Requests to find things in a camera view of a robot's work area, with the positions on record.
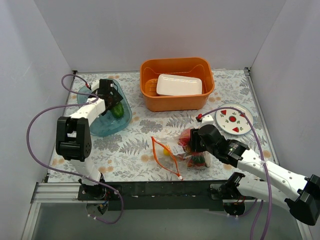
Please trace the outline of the green fake bell pepper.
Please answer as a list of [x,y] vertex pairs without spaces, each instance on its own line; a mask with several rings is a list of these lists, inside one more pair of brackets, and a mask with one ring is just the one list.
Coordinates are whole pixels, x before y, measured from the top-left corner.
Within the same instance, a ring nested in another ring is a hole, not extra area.
[[121,102],[115,105],[110,111],[112,116],[116,119],[120,119],[124,116],[124,107]]

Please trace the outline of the clear zip top bag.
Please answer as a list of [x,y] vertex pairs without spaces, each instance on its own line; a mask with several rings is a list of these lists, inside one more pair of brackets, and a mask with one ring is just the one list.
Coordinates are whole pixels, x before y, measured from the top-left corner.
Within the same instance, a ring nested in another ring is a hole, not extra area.
[[[193,152],[190,143],[187,146],[179,145],[179,136],[157,138],[151,137],[152,153],[155,162],[164,170],[174,174],[181,181],[186,179],[189,170],[204,170],[211,166],[211,157],[207,152]],[[164,155],[163,150],[169,151],[169,155]],[[188,159],[192,155],[203,154],[206,161],[205,167],[189,168]]]

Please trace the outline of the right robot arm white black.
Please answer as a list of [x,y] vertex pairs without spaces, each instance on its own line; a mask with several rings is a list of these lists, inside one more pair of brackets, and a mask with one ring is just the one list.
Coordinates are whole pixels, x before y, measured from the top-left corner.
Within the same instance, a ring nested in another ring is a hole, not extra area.
[[225,139],[212,124],[191,129],[189,144],[196,153],[209,152],[220,162],[246,172],[231,175],[221,187],[221,198],[245,196],[272,201],[306,225],[317,223],[320,216],[319,176],[306,177],[271,161],[263,161],[246,144]]

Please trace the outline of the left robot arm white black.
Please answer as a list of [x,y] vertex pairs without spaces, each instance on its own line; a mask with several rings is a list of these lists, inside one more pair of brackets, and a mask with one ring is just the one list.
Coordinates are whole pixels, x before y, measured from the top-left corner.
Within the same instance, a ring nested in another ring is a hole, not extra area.
[[82,183],[90,185],[89,194],[95,200],[106,196],[106,187],[99,183],[102,174],[90,158],[92,139],[90,126],[99,117],[113,109],[123,97],[112,79],[98,79],[86,86],[90,93],[80,108],[70,116],[57,120],[56,153],[69,161],[82,178]]

